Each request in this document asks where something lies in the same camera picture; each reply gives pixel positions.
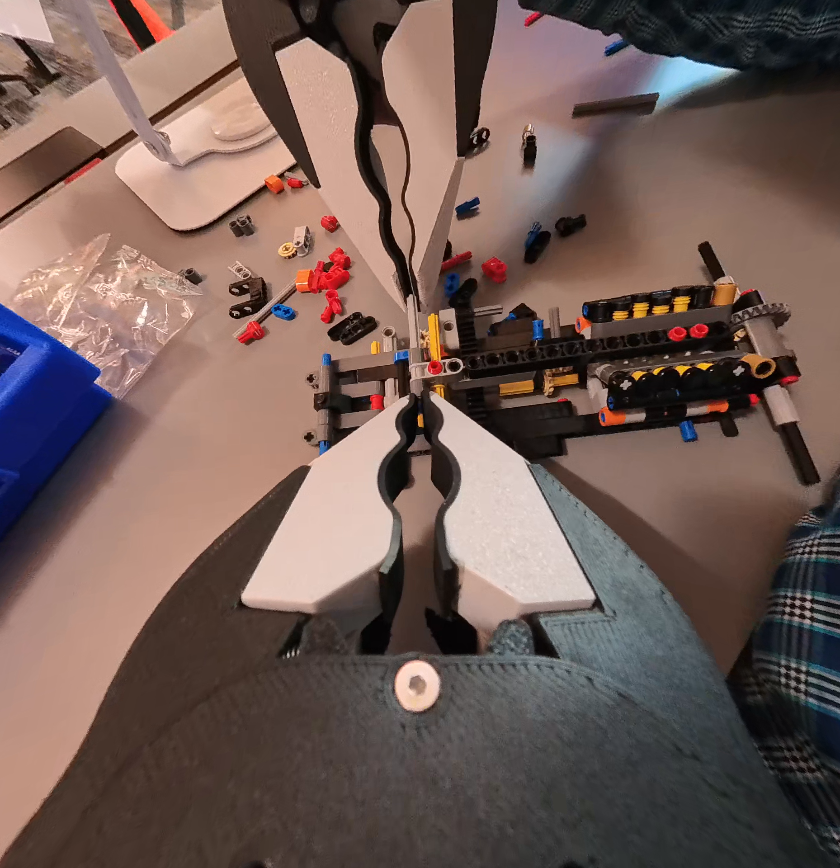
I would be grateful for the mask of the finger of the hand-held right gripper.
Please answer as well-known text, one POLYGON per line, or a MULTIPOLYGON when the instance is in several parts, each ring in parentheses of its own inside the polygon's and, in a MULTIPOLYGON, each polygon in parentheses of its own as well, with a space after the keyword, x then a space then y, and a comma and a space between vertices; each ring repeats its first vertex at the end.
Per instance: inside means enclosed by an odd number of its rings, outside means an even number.
POLYGON ((412 4, 382 52, 387 99, 407 137, 405 203, 414 225, 411 265, 422 309, 437 285, 455 214, 463 158, 457 150, 453 4, 412 4))
POLYGON ((312 38, 276 52, 303 135, 308 177, 338 218, 365 263, 405 310, 414 290, 408 244, 393 231, 399 194, 389 188, 372 130, 382 109, 381 83, 352 57, 312 38))

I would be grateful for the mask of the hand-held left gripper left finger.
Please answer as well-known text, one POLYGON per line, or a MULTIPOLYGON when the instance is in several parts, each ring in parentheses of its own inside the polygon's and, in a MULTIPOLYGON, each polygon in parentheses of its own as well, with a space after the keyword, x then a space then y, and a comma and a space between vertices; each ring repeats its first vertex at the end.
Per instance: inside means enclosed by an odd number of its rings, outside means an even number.
POLYGON ((305 467, 241 593, 251 609, 327 615, 361 645, 388 645, 404 588, 403 521, 420 408, 398 399, 305 467))

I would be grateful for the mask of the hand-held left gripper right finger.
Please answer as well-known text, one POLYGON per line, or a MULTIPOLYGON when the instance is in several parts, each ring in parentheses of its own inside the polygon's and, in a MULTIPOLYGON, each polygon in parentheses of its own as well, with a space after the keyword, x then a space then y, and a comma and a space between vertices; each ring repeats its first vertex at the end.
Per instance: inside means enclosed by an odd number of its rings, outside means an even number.
POLYGON ((591 609, 596 593, 534 467, 450 402, 424 397, 442 616, 466 622, 484 648, 501 623, 591 609))

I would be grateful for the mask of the lego car chassis model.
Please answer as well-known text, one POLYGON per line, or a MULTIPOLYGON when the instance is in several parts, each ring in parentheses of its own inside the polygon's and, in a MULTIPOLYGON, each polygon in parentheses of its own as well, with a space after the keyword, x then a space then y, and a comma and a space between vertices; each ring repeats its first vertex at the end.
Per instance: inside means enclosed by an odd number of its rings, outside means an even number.
POLYGON ((497 307, 448 305, 426 323, 414 307, 408 343, 385 327, 370 356, 323 355, 306 378, 316 418, 303 439, 323 453, 419 387, 530 461, 619 432, 677 429, 690 443, 717 424, 734 438, 762 405, 800 483, 818 483, 788 391, 801 375, 781 333, 790 308, 741 289, 708 242, 698 252, 707 284, 588 300, 572 325, 557 307, 542 318, 519 305, 487 331, 497 307))

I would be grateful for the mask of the grey long lego axle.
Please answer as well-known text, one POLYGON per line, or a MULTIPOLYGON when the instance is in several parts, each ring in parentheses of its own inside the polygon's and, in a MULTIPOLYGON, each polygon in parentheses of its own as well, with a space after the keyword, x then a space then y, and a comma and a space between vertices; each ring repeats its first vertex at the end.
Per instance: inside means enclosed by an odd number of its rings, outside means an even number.
POLYGON ((266 320, 268 317, 270 317, 272 315, 270 313, 270 309, 271 309, 272 305, 277 304, 277 303, 284 303, 288 298, 290 298, 295 293, 295 291, 296 291, 295 283, 294 283, 294 281, 291 281, 283 289, 279 290, 274 295, 274 298, 270 299, 262 307, 262 309, 252 317, 251 320, 249 320, 247 323, 245 323, 240 329, 237 329, 236 331, 234 331, 232 334, 232 337, 236 340, 235 336, 239 332, 243 331, 245 326, 249 322, 251 322, 252 320, 257 320, 258 322, 262 323, 264 320, 266 320))

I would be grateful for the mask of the black three-hole lego liftarm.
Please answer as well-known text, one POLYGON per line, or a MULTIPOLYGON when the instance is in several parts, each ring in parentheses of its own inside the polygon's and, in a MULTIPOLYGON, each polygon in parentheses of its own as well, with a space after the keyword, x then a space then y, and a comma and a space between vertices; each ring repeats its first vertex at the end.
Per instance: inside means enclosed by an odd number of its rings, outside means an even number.
POLYGON ((355 311, 338 323, 333 325, 327 335, 332 342, 343 345, 351 345, 369 335, 378 328, 378 321, 374 316, 364 315, 355 311))

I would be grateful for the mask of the white tablet stand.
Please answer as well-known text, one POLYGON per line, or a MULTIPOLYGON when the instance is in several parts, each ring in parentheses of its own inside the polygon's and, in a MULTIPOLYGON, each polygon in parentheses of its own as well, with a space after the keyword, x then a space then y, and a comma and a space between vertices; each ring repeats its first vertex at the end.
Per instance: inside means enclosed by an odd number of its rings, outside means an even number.
POLYGON ((89 2, 74 16, 96 64, 140 139, 115 173, 175 231, 206 226, 296 165, 242 77, 164 129, 149 121, 89 2))

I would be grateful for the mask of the clear empty plastic bag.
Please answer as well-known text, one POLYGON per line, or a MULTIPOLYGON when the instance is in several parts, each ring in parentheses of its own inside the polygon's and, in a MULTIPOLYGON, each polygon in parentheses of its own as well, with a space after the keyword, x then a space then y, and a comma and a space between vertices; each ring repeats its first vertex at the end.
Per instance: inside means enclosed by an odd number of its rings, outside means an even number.
POLYGON ((9 307, 97 367, 97 385, 122 398, 203 298, 201 286, 103 233, 32 270, 9 307))

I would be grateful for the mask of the blue plastic bin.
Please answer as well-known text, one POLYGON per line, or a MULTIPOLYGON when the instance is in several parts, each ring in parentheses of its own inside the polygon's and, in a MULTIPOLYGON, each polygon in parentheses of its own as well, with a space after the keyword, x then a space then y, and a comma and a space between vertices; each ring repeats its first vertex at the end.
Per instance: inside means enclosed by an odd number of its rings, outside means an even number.
POLYGON ((112 402, 99 377, 0 303, 0 542, 112 402))

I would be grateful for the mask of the person's plaid clothing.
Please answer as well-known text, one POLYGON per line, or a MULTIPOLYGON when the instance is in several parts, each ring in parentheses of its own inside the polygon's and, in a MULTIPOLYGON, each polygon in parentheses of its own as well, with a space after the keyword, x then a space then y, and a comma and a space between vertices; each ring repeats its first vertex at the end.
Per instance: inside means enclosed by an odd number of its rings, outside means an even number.
POLYGON ((840 469, 794 525, 728 686, 764 764, 840 866, 840 469))

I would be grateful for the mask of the black u-shaped lego bracket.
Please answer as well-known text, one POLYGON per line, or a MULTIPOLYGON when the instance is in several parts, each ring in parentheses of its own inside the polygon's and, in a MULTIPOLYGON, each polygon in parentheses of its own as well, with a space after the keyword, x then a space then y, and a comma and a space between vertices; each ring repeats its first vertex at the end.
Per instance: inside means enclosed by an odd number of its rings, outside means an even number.
POLYGON ((243 320, 259 313, 267 303, 267 285, 262 277, 244 278, 228 286, 230 296, 239 300, 229 308, 233 320, 243 320))

